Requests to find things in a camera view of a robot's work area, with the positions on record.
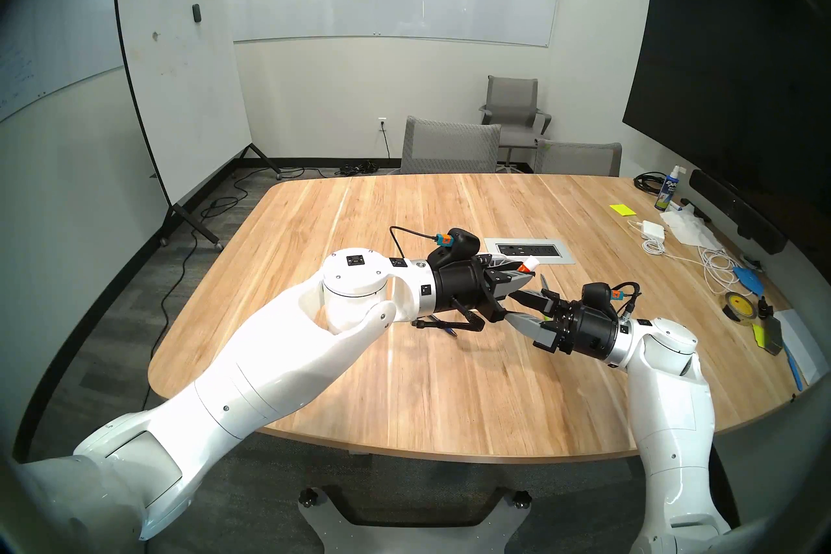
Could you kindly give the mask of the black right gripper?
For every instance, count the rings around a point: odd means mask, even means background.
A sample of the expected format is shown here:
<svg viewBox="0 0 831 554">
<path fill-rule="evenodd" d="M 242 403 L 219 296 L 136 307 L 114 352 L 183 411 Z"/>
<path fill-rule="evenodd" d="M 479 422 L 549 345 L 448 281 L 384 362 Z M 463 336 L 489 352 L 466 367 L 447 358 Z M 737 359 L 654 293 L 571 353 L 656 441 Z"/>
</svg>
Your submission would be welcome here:
<svg viewBox="0 0 831 554">
<path fill-rule="evenodd" d="M 509 312 L 504 317 L 522 336 L 537 348 L 552 348 L 570 355 L 573 351 L 592 358 L 607 358 L 617 338 L 619 318 L 610 302 L 590 306 L 583 302 L 560 302 L 554 291 L 517 290 L 512 299 L 528 309 L 540 312 L 549 321 L 526 313 Z"/>
</svg>

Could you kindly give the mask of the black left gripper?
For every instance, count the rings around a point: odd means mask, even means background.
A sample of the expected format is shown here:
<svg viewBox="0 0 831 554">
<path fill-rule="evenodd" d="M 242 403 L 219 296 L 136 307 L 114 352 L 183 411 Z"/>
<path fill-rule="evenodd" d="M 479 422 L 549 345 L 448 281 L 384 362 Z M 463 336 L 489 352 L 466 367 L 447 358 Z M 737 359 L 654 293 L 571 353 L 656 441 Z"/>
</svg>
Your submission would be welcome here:
<svg viewBox="0 0 831 554">
<path fill-rule="evenodd" d="M 432 268 L 435 314 L 446 311 L 479 311 L 488 322 L 503 321 L 507 311 L 500 302 L 522 289 L 535 272 L 521 272 L 522 260 L 484 256 L 487 262 L 452 262 Z"/>
</svg>

